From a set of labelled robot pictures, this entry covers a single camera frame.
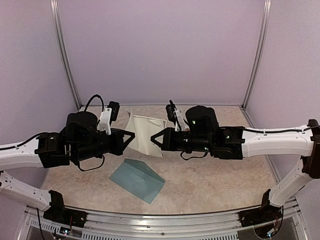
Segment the ornate bordered letter sheet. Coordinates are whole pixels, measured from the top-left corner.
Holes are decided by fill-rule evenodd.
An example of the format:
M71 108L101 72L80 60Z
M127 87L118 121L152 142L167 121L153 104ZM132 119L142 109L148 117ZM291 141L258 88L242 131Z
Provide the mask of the ornate bordered letter sheet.
M125 130L135 134L135 138L128 147L147 156L163 158L162 150L151 142L151 136L164 130L167 126L167 120L136 115L132 110L127 110L126 113L129 120Z

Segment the teal paper envelope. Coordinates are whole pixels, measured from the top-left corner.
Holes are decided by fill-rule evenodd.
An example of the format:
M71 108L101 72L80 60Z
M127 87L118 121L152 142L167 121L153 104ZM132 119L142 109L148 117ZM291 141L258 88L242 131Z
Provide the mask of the teal paper envelope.
M165 180L145 162L126 158L109 177L111 181L151 204L165 185Z

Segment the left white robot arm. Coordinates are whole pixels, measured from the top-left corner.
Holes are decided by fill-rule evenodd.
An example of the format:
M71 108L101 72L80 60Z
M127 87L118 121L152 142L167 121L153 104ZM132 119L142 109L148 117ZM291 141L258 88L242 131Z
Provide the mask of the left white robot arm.
M81 172L81 162L92 158L105 161L106 154L121 156L135 133L112 128L116 120L106 109L100 117L88 111L70 113L60 132L41 132L31 138L0 147L0 190L63 223L70 218L61 193L41 190L13 176L20 169L50 169L74 164Z

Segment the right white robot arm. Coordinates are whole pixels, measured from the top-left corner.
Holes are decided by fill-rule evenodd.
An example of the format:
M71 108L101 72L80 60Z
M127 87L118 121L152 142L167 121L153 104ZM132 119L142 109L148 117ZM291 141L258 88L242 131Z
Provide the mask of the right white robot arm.
M166 106L166 127L151 136L162 151L203 153L220 160L242 160L255 156L300 156L294 168L276 186L267 190L256 218L266 222L276 209L312 180L320 177L320 125L317 120L290 128L220 126L213 108L191 107L182 115L173 103Z

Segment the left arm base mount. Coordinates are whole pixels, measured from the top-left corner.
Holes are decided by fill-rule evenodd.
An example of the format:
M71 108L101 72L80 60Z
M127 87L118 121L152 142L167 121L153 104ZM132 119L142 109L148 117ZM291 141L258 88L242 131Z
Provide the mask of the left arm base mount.
M43 218L56 223L69 225L70 227L84 228L88 213L65 207L61 193L49 190L49 208L43 212Z

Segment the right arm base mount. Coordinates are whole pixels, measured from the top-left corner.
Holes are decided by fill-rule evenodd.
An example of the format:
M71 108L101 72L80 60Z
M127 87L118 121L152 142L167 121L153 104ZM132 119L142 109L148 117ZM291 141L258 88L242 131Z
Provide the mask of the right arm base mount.
M238 213L242 227L259 225L276 220L276 218L281 219L283 217L282 207L276 207L270 204L270 191L271 190L268 189L263 194L260 207L242 210Z

